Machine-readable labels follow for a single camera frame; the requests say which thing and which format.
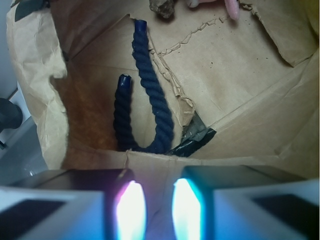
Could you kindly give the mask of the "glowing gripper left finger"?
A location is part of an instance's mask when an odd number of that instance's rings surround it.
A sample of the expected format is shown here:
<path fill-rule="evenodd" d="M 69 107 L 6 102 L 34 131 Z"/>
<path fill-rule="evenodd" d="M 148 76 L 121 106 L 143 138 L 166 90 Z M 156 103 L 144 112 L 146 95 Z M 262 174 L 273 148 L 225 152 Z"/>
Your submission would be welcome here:
<path fill-rule="evenodd" d="M 47 170 L 0 188 L 3 240 L 143 240 L 146 221 L 129 169 Z"/>

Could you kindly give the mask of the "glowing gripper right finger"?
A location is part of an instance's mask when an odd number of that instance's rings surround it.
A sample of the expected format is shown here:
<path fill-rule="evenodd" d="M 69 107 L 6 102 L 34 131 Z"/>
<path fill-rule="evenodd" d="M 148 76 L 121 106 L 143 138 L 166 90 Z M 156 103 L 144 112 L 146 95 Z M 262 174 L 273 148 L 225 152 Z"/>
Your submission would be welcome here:
<path fill-rule="evenodd" d="M 317 240 L 320 181 L 265 165 L 186 166 L 171 213 L 178 240 Z"/>

